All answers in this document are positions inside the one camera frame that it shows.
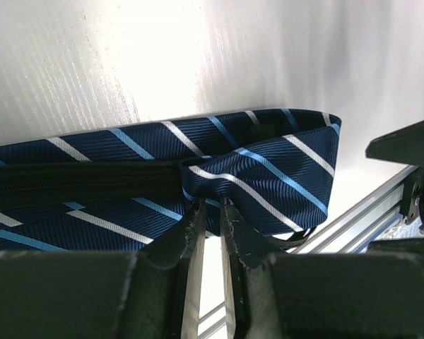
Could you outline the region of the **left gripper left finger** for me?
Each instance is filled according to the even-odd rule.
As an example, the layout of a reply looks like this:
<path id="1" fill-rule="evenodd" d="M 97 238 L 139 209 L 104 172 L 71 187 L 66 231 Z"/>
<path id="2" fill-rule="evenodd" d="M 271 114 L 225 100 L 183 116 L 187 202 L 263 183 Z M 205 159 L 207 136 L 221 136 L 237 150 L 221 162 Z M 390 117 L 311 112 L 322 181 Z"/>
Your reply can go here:
<path id="1" fill-rule="evenodd" d="M 140 251 L 0 251 L 0 338 L 196 338 L 206 204 Z"/>

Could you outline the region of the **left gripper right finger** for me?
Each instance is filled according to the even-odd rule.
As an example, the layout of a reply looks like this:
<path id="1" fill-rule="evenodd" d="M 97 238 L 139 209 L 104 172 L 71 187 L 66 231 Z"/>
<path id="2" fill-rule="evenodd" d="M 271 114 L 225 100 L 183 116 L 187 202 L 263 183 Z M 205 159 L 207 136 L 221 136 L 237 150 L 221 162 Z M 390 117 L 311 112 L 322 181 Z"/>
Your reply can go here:
<path id="1" fill-rule="evenodd" d="M 424 239 L 289 254 L 220 209 L 229 338 L 424 338 Z"/>

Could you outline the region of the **navy blue striped tie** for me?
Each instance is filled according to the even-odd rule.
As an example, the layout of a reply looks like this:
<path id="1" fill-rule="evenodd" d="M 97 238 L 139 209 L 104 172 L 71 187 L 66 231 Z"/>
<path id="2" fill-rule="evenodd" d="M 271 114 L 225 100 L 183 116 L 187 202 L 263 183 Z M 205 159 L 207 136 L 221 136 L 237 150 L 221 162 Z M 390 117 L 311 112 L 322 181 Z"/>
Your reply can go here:
<path id="1" fill-rule="evenodd" d="M 328 216 L 339 117 L 260 109 L 0 146 L 0 251 L 135 251 L 222 200 L 282 249 Z"/>

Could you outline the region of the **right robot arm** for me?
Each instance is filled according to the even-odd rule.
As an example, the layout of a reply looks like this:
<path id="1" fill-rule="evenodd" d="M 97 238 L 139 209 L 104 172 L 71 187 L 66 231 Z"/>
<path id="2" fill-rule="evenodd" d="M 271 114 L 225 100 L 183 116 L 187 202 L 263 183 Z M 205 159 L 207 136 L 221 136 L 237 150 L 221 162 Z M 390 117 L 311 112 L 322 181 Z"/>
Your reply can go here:
<path id="1" fill-rule="evenodd" d="M 424 120 L 370 141 L 365 156 L 424 167 Z"/>

